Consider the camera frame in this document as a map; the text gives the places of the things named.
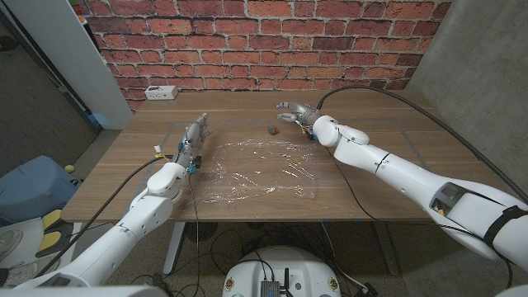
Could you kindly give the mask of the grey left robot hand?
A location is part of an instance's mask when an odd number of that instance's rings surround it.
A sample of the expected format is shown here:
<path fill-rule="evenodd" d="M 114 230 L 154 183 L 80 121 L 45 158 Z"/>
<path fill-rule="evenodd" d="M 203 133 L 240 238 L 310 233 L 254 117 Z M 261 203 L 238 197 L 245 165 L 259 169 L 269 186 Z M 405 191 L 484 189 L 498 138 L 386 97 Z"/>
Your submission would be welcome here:
<path fill-rule="evenodd" d="M 208 113 L 203 113 L 189 124 L 178 144 L 178 151 L 172 157 L 172 162 L 189 167 L 192 161 L 200 155 L 205 140 L 213 133 L 207 129 Z"/>

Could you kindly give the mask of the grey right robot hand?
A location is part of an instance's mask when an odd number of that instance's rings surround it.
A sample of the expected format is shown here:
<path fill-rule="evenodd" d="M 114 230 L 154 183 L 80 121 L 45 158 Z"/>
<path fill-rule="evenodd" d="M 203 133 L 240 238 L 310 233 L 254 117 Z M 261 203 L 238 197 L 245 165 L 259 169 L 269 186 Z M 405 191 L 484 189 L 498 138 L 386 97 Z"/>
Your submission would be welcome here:
<path fill-rule="evenodd" d="M 300 125 L 313 125 L 321 117 L 318 110 L 312 106 L 296 101 L 283 101 L 276 105 L 279 109 L 286 109 L 277 118 L 286 122 L 297 122 Z"/>

